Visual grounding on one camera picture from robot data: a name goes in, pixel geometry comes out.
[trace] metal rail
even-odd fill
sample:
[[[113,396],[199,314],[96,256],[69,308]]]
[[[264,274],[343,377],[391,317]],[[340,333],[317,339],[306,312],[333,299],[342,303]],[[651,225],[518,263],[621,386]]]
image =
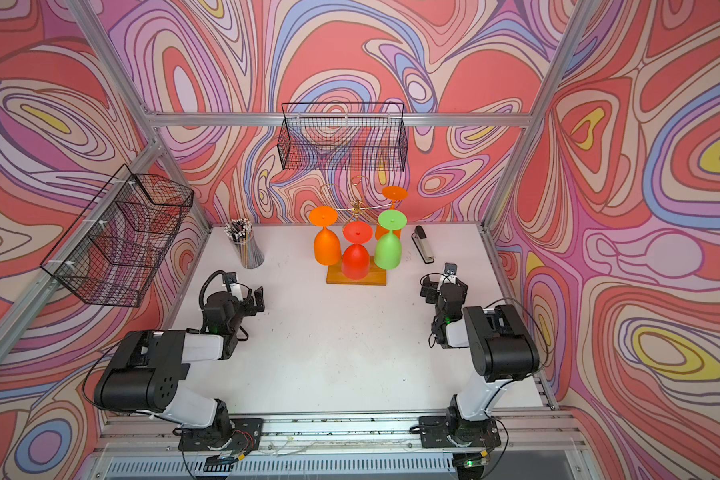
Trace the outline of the metal rail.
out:
[[[420,452],[418,434],[408,429],[422,415],[441,415],[440,411],[355,412],[270,414],[264,418],[259,451],[253,455],[282,456],[309,453],[405,453]],[[494,415],[507,426],[508,449],[568,450],[587,449],[584,435],[573,413],[548,408],[497,408]],[[110,418],[99,439],[98,451],[122,450],[133,456],[176,450],[178,437],[174,425],[149,420],[145,416]],[[507,433],[500,431],[502,442]],[[446,447],[426,449],[434,452],[466,452],[479,448]]]
[[[381,117],[386,114],[330,114],[310,113],[304,117],[354,118]],[[153,127],[214,126],[214,127],[279,127],[282,113],[163,113],[148,112],[145,115]],[[403,114],[406,127],[528,127],[530,114]]]

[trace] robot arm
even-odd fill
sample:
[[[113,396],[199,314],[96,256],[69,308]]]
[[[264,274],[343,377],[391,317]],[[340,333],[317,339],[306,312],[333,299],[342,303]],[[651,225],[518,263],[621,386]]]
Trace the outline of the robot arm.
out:
[[[422,446],[442,447],[446,439],[455,446],[499,446],[493,409],[509,384],[539,367],[538,349],[518,312],[511,305],[465,307],[461,320],[444,325],[438,343],[444,348],[468,347],[475,373],[453,396],[444,418],[419,418],[419,427],[428,433],[422,435]]]
[[[460,417],[467,421],[485,420],[512,382],[532,375],[539,367],[539,352],[518,311],[511,305],[495,309],[480,306],[464,308],[464,319],[451,323],[451,338],[463,344],[466,337],[477,375],[456,395]]]
[[[226,442],[231,428],[226,405],[185,387],[190,364],[222,357],[224,339],[183,330],[128,333],[96,384],[94,401],[114,412],[139,412],[175,422],[182,429],[215,429]]]
[[[221,275],[226,291],[204,301],[211,280]],[[174,433],[194,445],[224,447],[232,437],[232,424],[221,400],[206,398],[187,388],[192,362],[224,360],[237,346],[244,316],[264,311],[263,288],[243,297],[236,274],[214,272],[200,292],[201,330],[142,330],[129,332],[104,370],[94,390],[94,404],[113,412],[139,412],[175,422]]]

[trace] black cable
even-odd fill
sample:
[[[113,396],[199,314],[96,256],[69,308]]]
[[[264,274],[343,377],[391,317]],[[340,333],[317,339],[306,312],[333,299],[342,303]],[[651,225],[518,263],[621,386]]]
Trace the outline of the black cable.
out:
[[[499,394],[501,389],[507,388],[507,385],[509,385],[510,383],[516,382],[516,381],[517,380],[515,380],[515,379],[511,379],[507,383],[503,384],[498,389],[496,389],[496,392],[494,392],[494,394],[491,396],[490,400],[488,400],[488,403],[485,404],[485,408],[489,408],[490,403],[494,400],[494,398],[496,398],[496,396]],[[483,410],[483,412],[485,412],[485,415],[490,417],[490,414],[488,412],[486,412],[485,410]]]
[[[525,305],[520,303],[517,299],[511,299],[513,302],[517,303],[521,309],[523,309],[523,312],[525,312],[526,315],[528,315],[528,318],[531,322],[534,324],[534,328],[539,333],[539,336],[541,337],[541,341],[544,345],[544,363],[542,363],[538,370],[536,370],[533,375],[536,375],[538,372],[540,372],[542,369],[545,369],[548,367],[547,362],[550,360],[552,352],[554,352],[554,347],[552,347],[552,350],[550,350],[549,346],[547,345],[547,337],[544,336],[544,332],[541,330],[541,327],[539,326],[538,322],[534,318],[534,316],[528,311],[527,308],[525,308]]]
[[[448,278],[448,275],[446,275],[446,274],[441,274],[440,272],[433,272],[433,273],[431,273],[431,274],[426,274],[426,275],[424,275],[422,278],[420,278],[420,279],[418,280],[418,284],[421,285],[421,286],[424,286],[424,279],[425,279],[425,278],[429,278],[430,275],[440,275],[440,276],[442,276],[442,277],[444,277],[444,278],[446,278],[446,279]]]
[[[226,276],[226,272],[224,270],[217,270],[217,271],[213,272],[208,278],[206,278],[206,281],[202,284],[202,287],[200,288],[200,297],[197,299],[197,301],[200,304],[201,310],[206,305],[206,289],[208,288],[208,285],[210,285],[211,281],[219,275],[221,275],[222,279],[224,280],[224,285],[226,286],[226,291],[227,292],[232,291],[230,289],[230,281]]]
[[[242,325],[240,325],[240,327],[238,327],[238,328],[240,329],[241,332],[243,332],[243,333],[246,334],[246,338],[242,338],[242,339],[241,339],[241,338],[238,337],[237,341],[238,341],[238,342],[247,342],[248,339],[251,338],[251,336],[248,334],[248,332],[246,331],[246,329],[242,328]]]
[[[509,430],[507,430],[507,427],[504,425],[504,422],[499,420],[498,418],[494,417],[494,420],[497,423],[500,423],[501,426],[504,428],[504,433],[507,434],[507,441],[504,442],[504,448],[501,450],[501,454],[499,454],[499,458],[496,458],[496,463],[494,466],[490,467],[490,470],[488,470],[483,476],[480,477],[480,480],[483,480],[483,478],[487,478],[491,473],[493,473],[493,470],[496,469],[496,466],[498,466],[499,462],[501,462],[502,457],[504,456],[504,452],[507,451],[507,446],[509,445]]]
[[[197,480],[197,477],[192,473],[192,470],[190,470],[190,466],[186,463],[186,457],[184,456],[184,451],[181,451],[181,461],[184,462],[184,468],[186,468],[186,472],[190,474],[190,476]]]
[[[104,360],[104,358],[105,358],[107,355],[109,355],[109,353],[112,351],[112,349],[115,348],[116,346],[118,346],[118,345],[120,344],[120,342],[122,342],[122,339],[121,339],[121,340],[117,340],[115,343],[113,343],[112,345],[110,345],[110,348],[106,349],[106,351],[104,352],[104,354],[103,354],[102,356],[100,356],[99,359],[96,360],[96,362],[94,362],[93,365],[90,366],[90,368],[88,369],[88,373],[86,373],[85,378],[83,379],[83,388],[82,388],[82,390],[83,390],[83,398],[85,398],[85,401],[86,401],[86,402],[88,402],[88,403],[91,404],[92,406],[98,408],[99,410],[107,410],[108,408],[103,408],[102,406],[98,405],[96,402],[94,402],[93,400],[91,400],[90,398],[88,398],[88,394],[85,392],[85,386],[86,386],[87,383],[88,383],[88,377],[90,377],[90,374],[94,372],[94,369],[96,368],[96,365],[98,365],[99,362],[101,362],[101,360]]]
[[[502,300],[514,300],[514,299],[513,299],[511,296],[502,296],[499,300],[494,300],[493,302],[490,302],[489,304],[487,304],[487,305],[484,306],[483,308],[490,308],[490,306],[492,306],[492,305],[495,304],[495,303],[499,303],[499,302],[501,302]]]

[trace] ventilation grille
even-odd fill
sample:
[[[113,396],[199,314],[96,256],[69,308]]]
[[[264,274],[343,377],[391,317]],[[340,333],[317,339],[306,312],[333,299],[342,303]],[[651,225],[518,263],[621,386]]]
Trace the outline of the ventilation grille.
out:
[[[266,476],[266,475],[373,475],[380,473],[454,473],[450,453],[401,453],[370,455],[288,455],[249,456],[233,466],[206,466],[201,456],[187,457],[193,475]],[[179,457],[115,457],[106,478],[185,478],[186,469]]]

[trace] aluminum frame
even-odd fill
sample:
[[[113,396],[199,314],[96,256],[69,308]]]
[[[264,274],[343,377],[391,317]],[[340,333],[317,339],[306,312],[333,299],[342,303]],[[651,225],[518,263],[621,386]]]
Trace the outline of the aluminum frame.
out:
[[[404,116],[406,125],[411,127],[497,125],[523,129],[509,158],[505,172],[502,173],[499,179],[486,215],[480,222],[480,226],[478,226],[478,228],[482,229],[487,254],[494,266],[494,272],[505,295],[511,292],[508,279],[500,268],[498,253],[495,246],[490,242],[486,227],[500,204],[499,199],[506,195],[506,191],[517,177],[519,168],[532,146],[533,132],[541,125],[544,112],[557,90],[566,66],[570,62],[580,37],[586,28],[586,24],[599,4],[600,0],[588,0],[578,2],[574,7],[574,12],[566,26],[557,52],[553,56],[549,70],[541,82],[540,90],[530,113],[406,114]],[[117,90],[124,97],[126,106],[130,110],[134,121],[150,140],[150,147],[147,150],[152,148],[160,150],[158,154],[162,155],[163,165],[172,179],[188,184],[172,152],[165,146],[159,132],[161,127],[182,125],[279,126],[282,123],[282,115],[278,113],[167,114],[148,111],[130,76],[126,74],[124,66],[117,57],[112,43],[88,1],[67,0],[67,5],[69,5],[69,9],[75,16],[88,43],[90,43],[101,61],[105,74],[114,82]],[[152,161],[154,161],[154,157],[155,155],[148,160],[148,163],[145,162],[142,168],[149,168]],[[102,199],[97,208],[106,206],[104,200]],[[197,204],[193,206],[193,212],[198,222],[208,229],[209,225],[206,218]],[[207,235],[201,248],[204,247],[205,241],[207,241]],[[63,249],[67,248],[68,245],[74,246],[76,243],[72,242],[72,238],[70,238]],[[185,284],[189,284],[192,274],[193,269],[188,275]],[[14,304],[15,308],[12,307],[0,321],[0,351],[4,351],[5,355],[8,354],[10,348],[13,347],[13,344],[18,341],[21,333],[23,333],[24,330],[21,329],[20,325],[25,324],[24,329],[26,329],[26,326],[31,323],[55,292],[56,285],[54,282],[53,279],[48,277],[46,280],[40,279],[30,285],[24,292],[22,300]],[[177,302],[174,305],[174,310],[179,304]],[[174,316],[174,312],[169,314],[169,321],[173,321]],[[545,385],[545,380],[541,379],[542,386]],[[554,396],[551,396],[547,389],[548,384],[544,388],[544,392],[547,394],[548,401],[554,402]],[[321,448],[330,452],[389,452],[392,447],[402,448],[404,452],[408,452],[416,445],[415,442],[418,441],[418,437],[408,434],[407,428],[419,415],[427,413],[431,414],[431,412],[378,412],[371,414],[307,413],[301,415],[268,415],[264,416],[267,427],[262,434],[262,440],[264,441],[267,438],[269,444],[266,444],[267,447],[265,448],[267,450],[274,449],[277,455],[280,455],[281,452],[297,451],[299,448],[304,448],[305,445],[308,446],[310,442],[312,445],[315,442],[321,442]],[[586,450],[588,448],[584,436],[578,430],[575,418],[568,412],[557,411],[556,404],[550,404],[550,408],[523,408],[516,411],[499,409],[496,414],[502,419],[507,419],[510,436],[513,439],[509,443],[508,449],[555,448]],[[120,444],[127,446],[127,451],[135,456],[154,451],[162,452],[163,455],[175,455],[177,440],[169,436],[172,428],[171,424],[154,422],[146,417],[109,418],[100,438],[99,452],[102,448]],[[344,434],[343,439],[338,439],[338,435],[342,433]],[[503,441],[506,441],[506,435],[503,432],[501,435]]]

